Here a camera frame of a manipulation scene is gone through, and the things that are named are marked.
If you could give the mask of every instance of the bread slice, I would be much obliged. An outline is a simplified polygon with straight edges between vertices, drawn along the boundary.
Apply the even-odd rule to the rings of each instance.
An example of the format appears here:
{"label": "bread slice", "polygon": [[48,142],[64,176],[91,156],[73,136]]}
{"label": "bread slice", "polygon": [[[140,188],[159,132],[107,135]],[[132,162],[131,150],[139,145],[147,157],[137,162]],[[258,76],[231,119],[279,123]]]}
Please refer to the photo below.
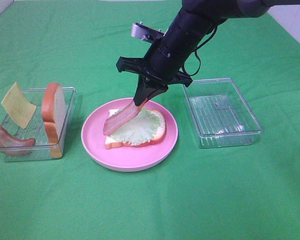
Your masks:
{"label": "bread slice", "polygon": [[[66,118],[66,102],[62,86],[59,83],[51,82],[46,87],[42,101],[42,119],[44,129],[50,145],[59,142],[61,130]],[[57,146],[50,149],[52,158],[61,158],[63,149]]]}
{"label": "bread slice", "polygon": [[[117,111],[118,111],[118,109],[110,109],[109,110],[109,117],[111,115],[115,114]],[[113,148],[120,148],[120,147],[123,147],[123,146],[139,148],[139,147],[145,147],[145,146],[148,146],[148,145],[154,145],[154,144],[160,143],[166,135],[166,120],[165,120],[165,117],[158,110],[149,110],[148,109],[148,111],[150,111],[152,114],[156,115],[160,120],[160,125],[156,129],[156,132],[155,132],[153,138],[149,142],[144,142],[144,143],[141,143],[139,145],[131,145],[129,142],[126,142],[126,143],[119,142],[119,141],[114,140],[110,136],[106,136],[106,138],[105,138],[105,148],[106,149],[113,149]]]}

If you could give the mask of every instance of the bacon strip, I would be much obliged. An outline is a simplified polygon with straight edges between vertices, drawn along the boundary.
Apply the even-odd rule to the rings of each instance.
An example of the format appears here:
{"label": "bacon strip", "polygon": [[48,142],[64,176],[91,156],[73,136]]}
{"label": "bacon strip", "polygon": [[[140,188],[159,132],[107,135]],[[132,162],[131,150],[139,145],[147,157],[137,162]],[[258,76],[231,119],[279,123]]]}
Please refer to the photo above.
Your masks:
{"label": "bacon strip", "polygon": [[110,116],[104,123],[103,135],[109,136],[114,133],[123,124],[129,122],[141,111],[148,99],[145,99],[139,106],[132,100],[124,109]]}
{"label": "bacon strip", "polygon": [[[28,139],[19,139],[12,135],[10,135],[7,130],[5,130],[0,125],[0,148],[3,147],[29,147],[33,146],[35,144],[34,138],[28,138]],[[21,156],[26,153],[28,153],[29,150],[12,150],[12,151],[2,151],[2,153],[5,153],[10,156]]]}

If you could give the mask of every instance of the yellow cheese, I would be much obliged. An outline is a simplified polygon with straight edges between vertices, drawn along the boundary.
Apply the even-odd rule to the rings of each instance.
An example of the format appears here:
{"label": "yellow cheese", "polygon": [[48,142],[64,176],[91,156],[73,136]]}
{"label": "yellow cheese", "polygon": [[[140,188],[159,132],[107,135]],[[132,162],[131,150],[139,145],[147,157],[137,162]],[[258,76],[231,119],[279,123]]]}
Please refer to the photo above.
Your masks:
{"label": "yellow cheese", "polygon": [[4,96],[1,105],[10,118],[23,129],[27,127],[37,108],[27,101],[16,82]]}

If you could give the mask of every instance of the plate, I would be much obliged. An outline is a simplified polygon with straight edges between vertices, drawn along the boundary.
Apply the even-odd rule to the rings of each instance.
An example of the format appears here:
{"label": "plate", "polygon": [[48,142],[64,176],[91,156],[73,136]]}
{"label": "plate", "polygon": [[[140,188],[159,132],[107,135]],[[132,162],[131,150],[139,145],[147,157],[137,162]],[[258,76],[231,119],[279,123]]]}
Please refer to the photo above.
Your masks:
{"label": "plate", "polygon": [[174,116],[162,105],[148,101],[144,107],[160,111],[166,124],[164,139],[145,147],[122,146],[106,149],[103,127],[110,109],[122,109],[132,98],[120,98],[98,107],[85,120],[81,140],[87,153],[98,164],[119,172],[137,172],[151,168],[163,161],[174,148],[178,139],[178,126]]}

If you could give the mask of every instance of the green table surface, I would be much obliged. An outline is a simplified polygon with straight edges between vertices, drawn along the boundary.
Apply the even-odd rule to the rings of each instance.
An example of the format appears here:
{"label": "green table surface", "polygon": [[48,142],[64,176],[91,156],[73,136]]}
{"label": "green table surface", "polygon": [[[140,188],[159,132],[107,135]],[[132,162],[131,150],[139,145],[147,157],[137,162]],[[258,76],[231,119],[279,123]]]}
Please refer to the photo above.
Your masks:
{"label": "green table surface", "polygon": [[[234,79],[262,125],[256,143],[198,148],[182,86],[172,85],[153,99],[179,129],[163,162],[125,173],[85,151],[88,115],[134,95],[137,76],[116,62],[143,57],[150,45],[130,36],[131,24],[165,31],[180,7],[17,1],[0,16],[0,101],[14,82],[76,88],[63,158],[4,162],[0,153],[0,240],[300,240],[300,45],[268,14],[222,24],[199,50],[194,77]],[[197,66],[191,56],[186,68]]]}

